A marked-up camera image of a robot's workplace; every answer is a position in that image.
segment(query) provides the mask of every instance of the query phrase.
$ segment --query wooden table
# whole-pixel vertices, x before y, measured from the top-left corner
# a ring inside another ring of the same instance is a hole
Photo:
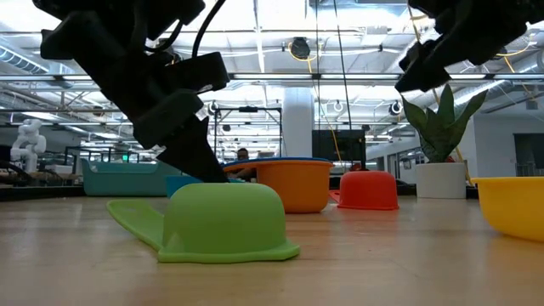
[[[2,305],[544,305],[544,244],[498,235],[476,201],[288,215],[300,257],[231,265],[157,263],[106,201],[2,203]]]

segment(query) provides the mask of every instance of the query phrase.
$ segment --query ceiling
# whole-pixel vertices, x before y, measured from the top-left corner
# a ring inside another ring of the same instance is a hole
[[[347,73],[401,73],[398,61],[404,56],[405,51],[415,41],[415,33],[411,25],[405,1],[361,1],[338,0],[338,19],[336,18],[333,1],[321,0],[319,18],[315,18],[315,2],[311,0],[227,0],[219,11],[207,34],[201,43],[201,53],[221,51],[227,70],[231,73],[342,73],[343,66]],[[190,57],[190,50],[200,28],[202,21],[213,6],[214,1],[206,0],[207,8],[190,25],[183,28],[173,47],[184,59]],[[422,13],[415,11],[416,16]],[[53,29],[59,21],[35,8],[32,2],[20,0],[2,0],[0,2],[0,54],[3,50],[10,50],[38,67],[43,67],[48,73],[60,74],[84,74],[75,62],[52,62],[42,59],[39,54],[41,42],[40,30]],[[341,35],[337,34],[339,24]],[[433,21],[427,18],[416,21],[418,30],[422,33],[422,39],[436,38]],[[541,28],[544,25],[532,25],[526,35],[507,46],[509,53],[515,53],[526,48],[518,55],[509,59],[514,68],[526,68],[524,72],[536,71],[531,65],[530,57],[540,52],[544,43],[544,34]],[[168,37],[170,31],[162,37]],[[289,43],[294,37],[305,37],[311,50],[311,58],[308,62],[295,60],[288,51]],[[483,66],[475,67],[470,63],[460,63],[448,68],[450,73],[485,73],[508,72],[504,60],[493,60]],[[20,69],[13,63],[0,61],[0,74],[4,75],[30,75],[29,72]],[[482,82],[468,86],[467,84],[454,83],[454,91],[467,92],[471,88],[476,90]],[[59,109],[63,110],[87,110],[100,106],[104,109],[116,107],[108,101],[92,82],[78,82],[75,89],[65,89],[52,86],[46,82],[0,82],[0,106],[4,109],[29,110],[17,113],[13,116],[6,114],[4,121],[21,122],[30,115],[37,116],[31,110]],[[388,107],[400,99],[400,95],[394,90],[391,82],[365,82],[351,83],[344,88],[341,82],[329,82],[320,86],[319,101],[322,103],[322,111],[330,122],[347,121],[346,100],[349,102],[351,118],[359,122],[394,122],[397,117],[391,117]],[[204,93],[201,99],[207,103],[215,103],[219,107],[239,107],[255,105],[261,107],[281,107],[285,101],[285,88],[295,86],[282,80],[271,81],[233,81],[222,91]],[[313,87],[312,82],[297,84],[296,86]],[[514,98],[517,95],[526,94],[519,91],[520,86],[509,88],[513,91]],[[531,87],[533,94],[539,93],[538,86]],[[430,106],[434,103],[432,94],[411,92],[405,96],[408,100],[415,101],[421,106]],[[507,104],[512,97],[504,94],[495,94],[493,99],[486,103],[486,107],[492,108]],[[320,108],[318,99],[314,97],[314,117],[319,118]],[[505,107],[492,111],[490,116],[512,112],[521,116],[539,116],[541,108],[526,110],[523,106]],[[106,112],[104,114],[92,112],[67,112],[55,113],[47,116],[39,116],[45,122],[78,122],[79,126],[69,126],[73,133],[82,136],[83,139],[91,139],[92,142],[132,140],[132,128],[122,125],[126,121],[120,113]],[[277,150],[279,140],[277,135],[279,128],[275,124],[274,116],[262,113],[237,113],[229,115],[232,122],[267,122],[266,125],[231,125],[229,132],[219,130],[224,142],[227,156],[233,156],[236,148],[246,146],[256,155],[260,150]],[[83,123],[108,122],[110,125],[84,125]],[[348,128],[343,124],[336,124],[336,128]],[[390,127],[372,126],[369,133],[382,134]],[[410,132],[411,128],[397,128],[395,133]],[[247,142],[229,135],[246,135]]]

